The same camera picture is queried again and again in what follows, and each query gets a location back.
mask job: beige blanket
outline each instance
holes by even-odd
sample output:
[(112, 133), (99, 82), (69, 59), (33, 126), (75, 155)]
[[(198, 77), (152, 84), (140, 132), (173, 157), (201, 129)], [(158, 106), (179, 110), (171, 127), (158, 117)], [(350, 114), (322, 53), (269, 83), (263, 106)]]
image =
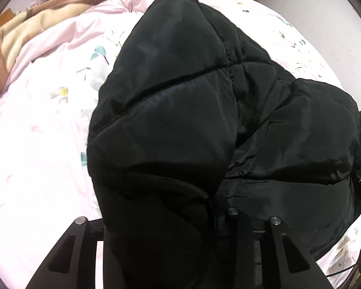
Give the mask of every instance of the beige blanket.
[(105, 0), (49, 0), (19, 13), (4, 24), (0, 28), (0, 91), (27, 41), (103, 1)]

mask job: wooden furniture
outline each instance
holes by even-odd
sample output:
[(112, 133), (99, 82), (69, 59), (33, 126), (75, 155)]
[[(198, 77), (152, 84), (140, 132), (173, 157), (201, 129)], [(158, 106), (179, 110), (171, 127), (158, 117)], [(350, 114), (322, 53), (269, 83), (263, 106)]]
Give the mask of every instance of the wooden furniture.
[(14, 12), (11, 9), (7, 9), (0, 15), (0, 27), (3, 26), (6, 22), (14, 18)]

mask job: black cable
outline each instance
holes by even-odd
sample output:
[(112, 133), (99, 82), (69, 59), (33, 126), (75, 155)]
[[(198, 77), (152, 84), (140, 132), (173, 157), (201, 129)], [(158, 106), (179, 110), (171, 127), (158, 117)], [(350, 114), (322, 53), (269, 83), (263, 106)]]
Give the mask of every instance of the black cable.
[(338, 275), (338, 274), (341, 274), (341, 273), (343, 273), (343, 272), (345, 272), (345, 271), (347, 271), (347, 270), (349, 270), (349, 269), (357, 266), (357, 265), (360, 264), (360, 263), (361, 263), (361, 260), (357, 261), (355, 264), (353, 264), (352, 266), (349, 266), (348, 268), (345, 268), (345, 269), (343, 269), (343, 270), (340, 270), (339, 272), (335, 272), (335, 273), (333, 273), (333, 274), (326, 275), (326, 277), (331, 277), (331, 276), (336, 276), (336, 275)]

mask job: metal screw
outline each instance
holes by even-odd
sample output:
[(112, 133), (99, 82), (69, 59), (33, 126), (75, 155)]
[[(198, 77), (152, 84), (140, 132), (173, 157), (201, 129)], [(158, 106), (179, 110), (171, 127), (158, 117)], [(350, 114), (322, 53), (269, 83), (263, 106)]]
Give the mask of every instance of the metal screw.
[(86, 218), (84, 216), (81, 216), (75, 220), (75, 224), (81, 225), (81, 224), (84, 224), (85, 221), (86, 221)]
[(238, 210), (236, 208), (228, 208), (227, 213), (229, 215), (238, 215), (239, 212), (238, 212)]
[(278, 216), (272, 216), (270, 217), (270, 222), (273, 225), (279, 225), (282, 222), (282, 220)]

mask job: black puffer jacket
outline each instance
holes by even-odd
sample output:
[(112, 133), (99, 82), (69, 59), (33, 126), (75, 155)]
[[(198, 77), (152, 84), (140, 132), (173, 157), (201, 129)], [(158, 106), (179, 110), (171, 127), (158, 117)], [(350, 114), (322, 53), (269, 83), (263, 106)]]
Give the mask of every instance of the black puffer jacket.
[(280, 216), (318, 259), (353, 221), (361, 113), (342, 90), (295, 79), (218, 11), (156, 0), (99, 91), (88, 168), (132, 288), (183, 288), (217, 191)]

